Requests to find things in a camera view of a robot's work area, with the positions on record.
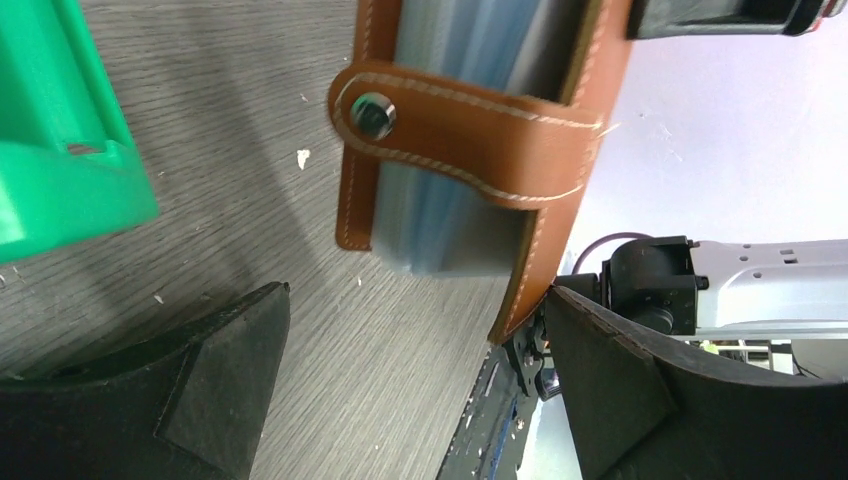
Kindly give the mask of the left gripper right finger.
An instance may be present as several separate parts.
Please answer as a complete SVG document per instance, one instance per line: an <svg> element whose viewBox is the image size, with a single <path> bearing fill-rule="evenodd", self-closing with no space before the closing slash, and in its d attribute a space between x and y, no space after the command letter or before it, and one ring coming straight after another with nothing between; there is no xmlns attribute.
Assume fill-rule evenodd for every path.
<svg viewBox="0 0 848 480"><path fill-rule="evenodd" d="M545 325L586 479L843 479L847 386L730 360L551 289Z"/></svg>

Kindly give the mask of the brown leather card holder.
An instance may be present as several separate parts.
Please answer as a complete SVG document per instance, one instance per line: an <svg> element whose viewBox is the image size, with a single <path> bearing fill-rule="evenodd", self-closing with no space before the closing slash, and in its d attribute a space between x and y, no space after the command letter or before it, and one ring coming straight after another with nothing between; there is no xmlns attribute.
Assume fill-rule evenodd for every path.
<svg viewBox="0 0 848 480"><path fill-rule="evenodd" d="M444 175L495 205L527 211L488 335L505 342L557 274L626 71L630 11L627 1L592 1L578 14L560 97L551 102L399 66L400 3L360 2L352 62L327 94L328 117L344 145L337 244L370 249L384 162Z"/></svg>

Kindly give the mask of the green plastic card bin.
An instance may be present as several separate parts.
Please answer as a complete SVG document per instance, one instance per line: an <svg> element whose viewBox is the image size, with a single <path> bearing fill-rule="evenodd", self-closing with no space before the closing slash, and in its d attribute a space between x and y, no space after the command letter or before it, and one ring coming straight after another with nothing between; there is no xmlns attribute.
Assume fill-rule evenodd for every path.
<svg viewBox="0 0 848 480"><path fill-rule="evenodd" d="M158 213L79 3L2 2L2 262Z"/></svg>

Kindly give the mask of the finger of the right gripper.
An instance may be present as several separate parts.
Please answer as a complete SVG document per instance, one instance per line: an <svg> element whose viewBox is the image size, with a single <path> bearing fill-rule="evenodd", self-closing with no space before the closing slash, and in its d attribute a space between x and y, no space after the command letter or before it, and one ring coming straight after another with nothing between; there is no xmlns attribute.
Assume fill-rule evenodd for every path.
<svg viewBox="0 0 848 480"><path fill-rule="evenodd" d="M627 38L800 36L841 14L845 0L646 0L631 5Z"/></svg>

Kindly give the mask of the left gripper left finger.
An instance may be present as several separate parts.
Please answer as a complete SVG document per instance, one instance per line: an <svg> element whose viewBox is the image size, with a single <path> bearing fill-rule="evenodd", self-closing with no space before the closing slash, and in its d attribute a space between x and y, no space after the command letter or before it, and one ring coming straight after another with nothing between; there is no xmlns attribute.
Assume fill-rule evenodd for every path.
<svg viewBox="0 0 848 480"><path fill-rule="evenodd" d="M5 479L246 479L290 287L271 282L147 341L1 384Z"/></svg>

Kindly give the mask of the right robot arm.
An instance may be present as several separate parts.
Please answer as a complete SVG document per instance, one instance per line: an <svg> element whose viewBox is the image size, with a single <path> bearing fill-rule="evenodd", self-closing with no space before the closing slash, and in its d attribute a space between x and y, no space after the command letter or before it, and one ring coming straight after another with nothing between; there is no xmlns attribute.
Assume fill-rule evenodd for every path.
<svg viewBox="0 0 848 480"><path fill-rule="evenodd" d="M631 40L675 36L799 36L841 1L636 1ZM847 335L845 240L776 244L692 241L623 232L599 273L557 284L660 333L700 340Z"/></svg>

